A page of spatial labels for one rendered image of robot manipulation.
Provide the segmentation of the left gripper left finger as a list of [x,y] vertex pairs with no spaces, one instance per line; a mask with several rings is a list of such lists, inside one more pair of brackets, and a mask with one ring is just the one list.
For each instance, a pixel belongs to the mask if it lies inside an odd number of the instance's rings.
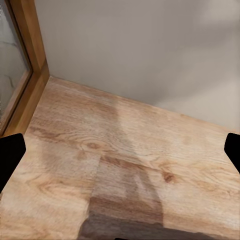
[[26,153],[21,133],[0,138],[0,193]]

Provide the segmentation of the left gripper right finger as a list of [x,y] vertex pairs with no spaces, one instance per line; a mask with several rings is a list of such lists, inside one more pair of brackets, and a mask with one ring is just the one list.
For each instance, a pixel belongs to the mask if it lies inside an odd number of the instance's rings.
[[224,151],[240,173],[240,135],[229,133],[227,135]]

